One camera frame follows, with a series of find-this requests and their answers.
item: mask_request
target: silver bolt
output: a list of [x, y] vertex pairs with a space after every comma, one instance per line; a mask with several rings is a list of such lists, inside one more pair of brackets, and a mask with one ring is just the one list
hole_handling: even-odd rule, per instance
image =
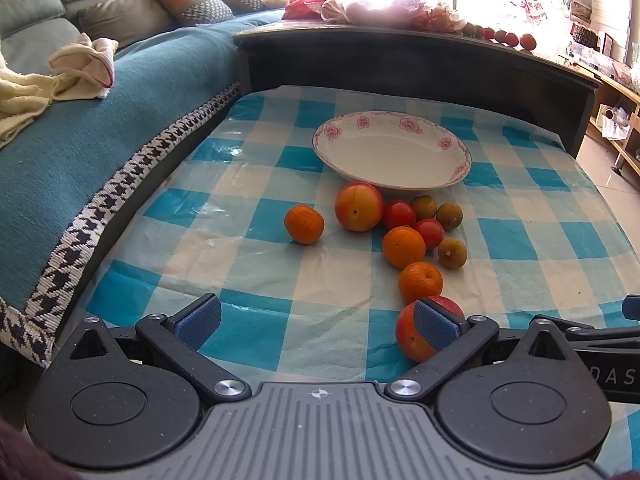
[[389, 385], [389, 389], [396, 395], [410, 397], [419, 394], [422, 387], [413, 379], [398, 379]]
[[223, 381], [219, 381], [213, 387], [213, 391], [223, 397], [235, 397], [244, 392], [244, 383], [240, 381], [236, 381], [235, 379], [225, 379]]

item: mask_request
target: plate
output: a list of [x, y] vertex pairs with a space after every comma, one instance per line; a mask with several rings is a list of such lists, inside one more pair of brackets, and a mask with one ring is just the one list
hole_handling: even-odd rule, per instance
[[398, 112], [355, 112], [314, 133], [320, 159], [347, 180], [425, 191], [452, 186], [471, 170], [465, 143], [439, 124]]

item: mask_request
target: checkered tablecloth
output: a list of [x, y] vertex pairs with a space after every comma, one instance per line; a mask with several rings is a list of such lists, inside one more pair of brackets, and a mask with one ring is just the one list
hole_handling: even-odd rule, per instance
[[[201, 352], [254, 387], [264, 380], [386, 382], [407, 370], [394, 340], [404, 306], [399, 271], [382, 256], [383, 231], [340, 227], [333, 207], [345, 181], [311, 147], [322, 122], [359, 110], [421, 116], [468, 146], [468, 177], [433, 193], [464, 211], [452, 235], [465, 241], [469, 260], [442, 272], [443, 295], [467, 316], [488, 314], [512, 328], [538, 313], [598, 327], [630, 323], [620, 305], [640, 292], [638, 258], [555, 135], [474, 108], [296, 87], [234, 105], [138, 211], [80, 310], [129, 326], [215, 292], [222, 324]], [[324, 216], [315, 245], [292, 242], [284, 229], [296, 203]], [[612, 471], [638, 467], [632, 443], [640, 448], [640, 412], [622, 404], [613, 412], [601, 462]]]

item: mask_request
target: orange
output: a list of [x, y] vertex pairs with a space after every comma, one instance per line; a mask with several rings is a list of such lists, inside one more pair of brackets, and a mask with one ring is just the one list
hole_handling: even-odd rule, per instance
[[405, 303], [442, 293], [442, 274], [427, 262], [416, 262], [404, 268], [398, 276], [398, 288]]
[[426, 250], [420, 233], [407, 226], [394, 227], [382, 238], [382, 253], [398, 269], [419, 262]]
[[312, 244], [324, 231], [324, 218], [308, 205], [298, 204], [284, 215], [284, 227], [299, 244]]

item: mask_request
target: plate rim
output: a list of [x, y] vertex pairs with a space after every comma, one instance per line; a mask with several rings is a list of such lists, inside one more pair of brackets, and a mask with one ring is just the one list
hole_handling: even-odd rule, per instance
[[[396, 115], [396, 116], [399, 116], [399, 117], [414, 118], [416, 120], [424, 121], [425, 123], [432, 124], [433, 126], [437, 126], [438, 128], [441, 128], [441, 129], [445, 130], [447, 133], [451, 134], [458, 141], [458, 145], [459, 145], [460, 149], [462, 149], [462, 151], [465, 153], [465, 158], [466, 158], [466, 161], [468, 162], [468, 168], [466, 168], [466, 171], [461, 173], [460, 176], [456, 177], [454, 180], [452, 180], [450, 182], [447, 181], [444, 184], [438, 184], [437, 186], [429, 186], [429, 187], [389, 186], [387, 184], [382, 184], [381, 182], [374, 182], [374, 181], [371, 181], [371, 180], [368, 180], [368, 181], [362, 180], [360, 177], [357, 177], [354, 174], [351, 174], [351, 173], [349, 173], [347, 171], [340, 170], [339, 168], [336, 168], [336, 166], [334, 164], [332, 164], [330, 161], [328, 161], [327, 158], [325, 156], [323, 156], [323, 154], [320, 153], [320, 151], [318, 150], [318, 139], [320, 137], [320, 134], [324, 130], [324, 126], [327, 123], [330, 123], [332, 121], [337, 121], [337, 120], [342, 120], [342, 119], [345, 119], [345, 118], [350, 118], [351, 116], [355, 116], [355, 115], [371, 114], [371, 113], [383, 113], [383, 114], [388, 114], [388, 115]], [[324, 164], [329, 166], [336, 173], [338, 173], [340, 175], [343, 175], [343, 176], [345, 175], [345, 176], [347, 176], [347, 178], [352, 179], [354, 182], [367, 182], [368, 184], [371, 184], [372, 186], [381, 187], [381, 188], [384, 188], [384, 189], [395, 189], [395, 190], [398, 190], [398, 191], [422, 191], [422, 190], [428, 190], [428, 189], [442, 189], [442, 188], [445, 188], [445, 187], [453, 186], [454, 184], [457, 184], [457, 183], [459, 183], [459, 182], [461, 182], [462, 180], [465, 179], [465, 177], [471, 172], [471, 165], [473, 164], [473, 158], [471, 157], [471, 152], [469, 151], [469, 148], [466, 146], [466, 144], [455, 133], [453, 133], [450, 130], [447, 130], [441, 124], [434, 123], [433, 121], [425, 119], [424, 117], [419, 117], [419, 116], [415, 116], [415, 115], [411, 115], [411, 114], [405, 114], [404, 112], [395, 112], [395, 111], [392, 111], [392, 110], [363, 110], [363, 111], [360, 111], [360, 112], [350, 112], [348, 114], [342, 114], [342, 115], [338, 115], [338, 116], [332, 117], [331, 119], [327, 119], [325, 122], [323, 122], [322, 124], [320, 124], [320, 126], [318, 126], [316, 128], [316, 130], [315, 130], [315, 132], [313, 134], [313, 137], [312, 137], [312, 147], [314, 149], [314, 152], [318, 156], [318, 158], [320, 160], [322, 160], [322, 162]]]

